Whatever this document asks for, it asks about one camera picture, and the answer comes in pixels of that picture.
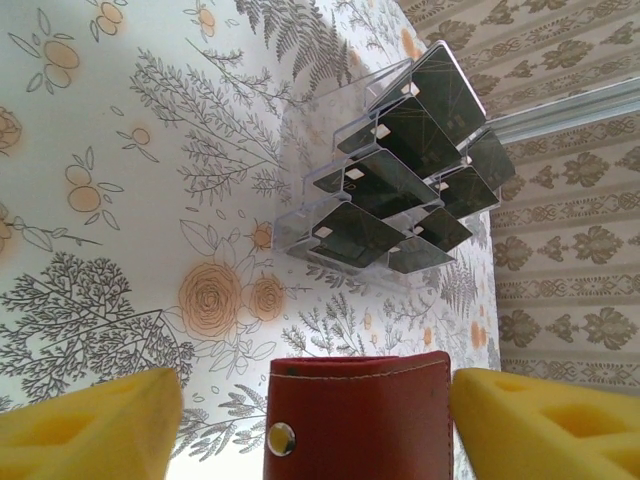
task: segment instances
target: stitching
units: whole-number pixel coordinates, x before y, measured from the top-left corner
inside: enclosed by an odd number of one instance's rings
[[[422,368],[426,368],[426,367],[431,367],[433,365],[438,365],[444,363],[446,364],[446,362],[443,361],[437,361],[437,362],[431,362],[431,363],[426,363],[424,365],[419,365],[417,367],[411,367],[411,368],[406,368],[404,370],[398,370],[395,372],[384,372],[384,373],[374,373],[372,375],[361,375],[359,377],[305,377],[302,375],[282,375],[280,373],[271,373],[269,376],[271,377],[275,377],[275,378],[287,378],[289,380],[365,380],[367,378],[379,378],[379,377],[391,377],[393,375],[399,375],[401,373],[407,373],[407,372],[413,372],[415,370],[420,370]]]

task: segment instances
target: leather wallet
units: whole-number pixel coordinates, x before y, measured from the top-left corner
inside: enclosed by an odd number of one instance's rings
[[[273,360],[264,480],[450,480],[450,369],[446,352]]]

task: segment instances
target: floral wallpaper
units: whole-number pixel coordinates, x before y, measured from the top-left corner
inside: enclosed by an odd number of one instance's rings
[[[488,214],[412,294],[271,250],[281,139],[303,160],[324,141],[284,109],[419,56],[397,4],[12,0],[3,13],[0,411],[172,367],[185,409],[168,478],[260,478],[273,358],[443,349],[454,368],[499,368]],[[456,478],[472,478],[455,451]]]
[[[640,114],[507,146],[491,213],[502,367],[640,394]]]
[[[449,42],[491,116],[610,85],[640,68],[637,0],[398,0]]]

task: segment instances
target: black card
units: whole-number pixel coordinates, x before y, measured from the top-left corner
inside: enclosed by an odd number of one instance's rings
[[[352,203],[342,203],[313,227],[321,244],[311,249],[357,268],[364,268],[405,236]]]
[[[442,207],[435,208],[416,224],[414,233],[445,252],[473,236],[471,231]]]
[[[427,178],[458,162],[460,152],[414,97],[388,109],[378,119],[377,144],[388,149],[420,178]],[[376,136],[371,122],[338,145],[350,154]]]
[[[389,267],[405,274],[442,265],[451,260],[453,257],[420,237],[412,237],[400,242],[389,253]]]
[[[499,203],[498,198],[472,168],[467,167],[444,177],[446,188],[440,191],[444,208],[455,218],[464,218]]]
[[[496,190],[516,174],[507,151],[491,129],[471,143],[467,155],[471,157],[473,168],[491,190]]]
[[[388,150],[379,150],[349,165],[344,177],[338,171],[313,184],[329,193],[344,188],[351,195],[351,203],[377,218],[387,218],[439,198],[435,190]]]
[[[411,83],[419,90],[416,98],[453,144],[458,145],[486,122],[480,101],[446,43],[436,42],[371,109],[399,99]]]

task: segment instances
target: snap button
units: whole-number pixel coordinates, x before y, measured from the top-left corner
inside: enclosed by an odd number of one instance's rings
[[[267,434],[267,446],[274,455],[286,457],[296,447],[296,434],[286,423],[274,423]]]

